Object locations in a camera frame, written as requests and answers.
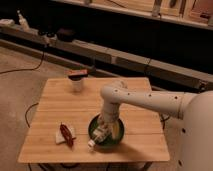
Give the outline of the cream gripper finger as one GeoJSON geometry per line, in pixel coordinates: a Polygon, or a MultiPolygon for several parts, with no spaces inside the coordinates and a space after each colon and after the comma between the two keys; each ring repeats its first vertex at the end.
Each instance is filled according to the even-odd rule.
{"type": "Polygon", "coordinates": [[[120,132],[120,125],[119,122],[116,121],[111,125],[112,138],[117,139],[119,136],[119,132],[120,132]]]}

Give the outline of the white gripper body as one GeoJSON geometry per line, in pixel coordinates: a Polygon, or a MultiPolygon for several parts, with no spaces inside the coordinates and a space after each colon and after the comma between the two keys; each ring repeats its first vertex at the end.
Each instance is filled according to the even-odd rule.
{"type": "Polygon", "coordinates": [[[108,127],[111,132],[111,125],[119,120],[119,107],[117,103],[104,103],[99,116],[99,123],[108,127]]]}

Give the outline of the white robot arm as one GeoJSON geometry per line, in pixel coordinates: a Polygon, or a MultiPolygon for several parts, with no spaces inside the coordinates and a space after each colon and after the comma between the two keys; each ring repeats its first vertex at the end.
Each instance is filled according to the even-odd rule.
{"type": "Polygon", "coordinates": [[[183,120],[178,171],[213,171],[213,91],[131,91],[122,81],[100,90],[105,123],[119,118],[122,103],[146,108],[183,120]]]}

